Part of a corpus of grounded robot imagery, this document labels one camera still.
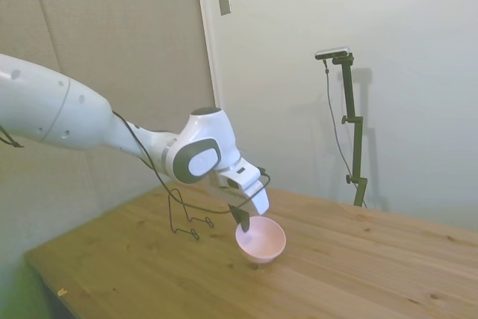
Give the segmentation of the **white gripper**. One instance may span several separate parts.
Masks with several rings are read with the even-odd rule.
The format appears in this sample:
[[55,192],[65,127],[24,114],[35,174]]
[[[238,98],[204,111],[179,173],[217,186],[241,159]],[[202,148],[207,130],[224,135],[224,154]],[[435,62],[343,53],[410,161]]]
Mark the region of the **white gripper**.
[[216,199],[229,205],[229,210],[240,225],[243,232],[248,232],[250,227],[250,215],[263,215],[270,207],[266,186],[270,182],[270,176],[262,173],[246,189],[234,189],[231,187],[208,186],[208,192]]

